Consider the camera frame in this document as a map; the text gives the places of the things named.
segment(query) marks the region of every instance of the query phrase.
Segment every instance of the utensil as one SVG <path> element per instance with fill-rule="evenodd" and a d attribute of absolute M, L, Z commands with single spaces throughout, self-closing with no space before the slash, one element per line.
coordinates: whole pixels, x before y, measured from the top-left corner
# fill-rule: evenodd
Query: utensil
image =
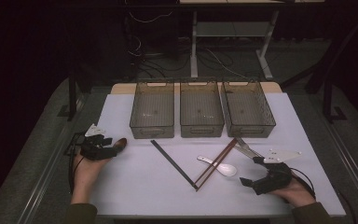
<path fill-rule="evenodd" d="M 197 157 L 197 160 L 199 161 L 206 161 L 210 164 L 213 163 L 212 160 L 204 157 L 204 156 L 198 156 Z M 226 175 L 226 176 L 233 176 L 237 173 L 237 168 L 235 168 L 234 166 L 230 165 L 230 164 L 224 164 L 224 163 L 220 163 L 218 166 L 217 166 L 217 171 L 220 172 L 220 174 L 222 175 Z"/>

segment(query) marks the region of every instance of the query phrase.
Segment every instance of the desk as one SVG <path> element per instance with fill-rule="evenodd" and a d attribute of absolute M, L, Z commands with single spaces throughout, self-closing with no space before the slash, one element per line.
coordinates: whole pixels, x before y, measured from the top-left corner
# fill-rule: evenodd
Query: desk
<path fill-rule="evenodd" d="M 271 149 L 301 151 L 302 156 L 287 162 L 305 172 L 315 187 L 318 201 L 332 216 L 345 212 L 334 192 L 312 146 L 296 116 L 288 96 L 276 83 L 263 83 L 277 126 L 268 138 L 244 139 L 262 155 Z M 150 143 L 135 140 L 130 117 L 135 84 L 117 84 L 106 98 L 98 126 L 106 137 L 128 139 L 128 146 L 113 158 L 100 173 L 91 202 L 100 216 L 115 218 L 206 218 L 206 217 L 281 217 L 289 216 L 291 208 L 273 195 L 255 195 L 244 187 L 239 177 L 259 179 L 266 169 L 233 149 L 223 160 L 237 167 L 234 176 L 214 172 L 204 186 L 195 191 L 190 184 Z M 231 141 L 226 129 L 220 138 L 180 136 L 179 94 L 175 94 L 175 137 L 156 139 L 176 163 L 195 180 L 207 167 L 197 161 L 199 155 L 214 159 Z"/>
<path fill-rule="evenodd" d="M 324 2 L 324 0 L 302 1 L 296 0 L 296 4 L 304 2 Z M 279 1 L 272 0 L 180 0 L 181 4 L 280 4 Z M 190 56 L 191 76 L 198 76 L 196 43 L 197 36 L 264 36 L 264 42 L 261 49 L 255 53 L 260 63 L 265 79 L 271 80 L 273 76 L 269 70 L 269 64 L 266 60 L 266 52 L 269 47 L 269 41 L 278 19 L 279 11 L 272 12 L 269 21 L 247 21 L 247 22 L 198 22 L 197 11 L 193 14 L 193 32 L 192 32 L 192 48 Z"/>

